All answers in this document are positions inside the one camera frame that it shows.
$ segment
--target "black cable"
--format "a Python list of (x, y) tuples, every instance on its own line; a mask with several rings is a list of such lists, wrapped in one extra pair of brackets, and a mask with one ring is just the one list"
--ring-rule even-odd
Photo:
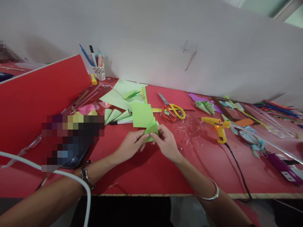
[(236, 161), (236, 164), (237, 164), (237, 166), (238, 166), (238, 168), (239, 168), (239, 170), (240, 170), (240, 174), (241, 174), (241, 177), (242, 177), (242, 180), (243, 180), (243, 184), (244, 184), (245, 189), (246, 189), (246, 191), (247, 191), (247, 193), (248, 193), (248, 196), (249, 196), (249, 200), (248, 200), (248, 201), (243, 201), (243, 200), (240, 200), (240, 199), (239, 199), (239, 201), (241, 201), (241, 202), (243, 202), (243, 203), (248, 203), (248, 202), (252, 201), (252, 199), (253, 199), (253, 198), (252, 198), (252, 195), (250, 194), (249, 189), (248, 189), (248, 187), (247, 187), (247, 185), (246, 185), (244, 176), (243, 176), (243, 174), (242, 174), (241, 168), (240, 168), (240, 166), (239, 166), (239, 163), (238, 163), (236, 157), (234, 156), (233, 152), (231, 151), (231, 148), (229, 147), (229, 145), (228, 145), (227, 143), (225, 143), (225, 145), (226, 145), (227, 148), (230, 150), (232, 156), (234, 157), (234, 159), (235, 159), (235, 161)]

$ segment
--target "scissors blade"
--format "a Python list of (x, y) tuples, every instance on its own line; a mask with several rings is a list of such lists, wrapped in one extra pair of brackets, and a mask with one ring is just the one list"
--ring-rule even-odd
[(158, 92), (158, 94), (160, 95), (160, 98), (162, 99), (162, 101), (164, 102), (165, 105), (169, 105), (169, 102), (164, 98), (164, 96)]

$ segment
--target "hand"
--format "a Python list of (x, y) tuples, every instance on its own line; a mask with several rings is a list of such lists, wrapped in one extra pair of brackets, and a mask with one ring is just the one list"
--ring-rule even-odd
[(162, 154), (174, 163), (180, 162), (183, 156), (177, 148), (173, 133), (165, 125), (159, 125), (158, 131), (160, 137), (153, 132), (151, 137), (159, 145)]
[(118, 163), (130, 159), (137, 151), (143, 151), (145, 147), (144, 142), (149, 137), (149, 134), (143, 135), (144, 131), (145, 130), (139, 130), (127, 134), (119, 148), (113, 153), (113, 156)]

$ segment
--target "pen holder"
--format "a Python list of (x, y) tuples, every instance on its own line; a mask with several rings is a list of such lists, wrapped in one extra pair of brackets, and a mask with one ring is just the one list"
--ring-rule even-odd
[(91, 66), (95, 75), (96, 75), (96, 78), (98, 80), (105, 80), (105, 70), (104, 70), (104, 65), (102, 67), (93, 67)]

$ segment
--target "bracelet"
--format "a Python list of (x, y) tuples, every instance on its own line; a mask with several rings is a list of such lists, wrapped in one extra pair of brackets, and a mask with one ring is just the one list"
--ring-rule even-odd
[(212, 179), (210, 179), (210, 180), (211, 180), (211, 181), (215, 184), (215, 186), (216, 186), (216, 189), (217, 189), (216, 194), (215, 194), (213, 197), (211, 197), (211, 198), (203, 198), (203, 197), (201, 197), (200, 195), (198, 195), (197, 193), (195, 193), (196, 196), (198, 196), (199, 198), (204, 199), (204, 200), (214, 200), (214, 199), (218, 198), (218, 196), (219, 196), (219, 187), (218, 187), (218, 185), (217, 185)]
[(93, 190), (95, 188), (95, 186), (89, 182), (89, 179), (87, 176), (87, 167), (90, 163), (91, 163), (91, 161), (87, 160), (86, 163), (81, 167), (80, 173), (81, 173), (82, 180), (84, 180), (85, 183), (87, 183), (87, 185), (90, 187), (90, 189)]

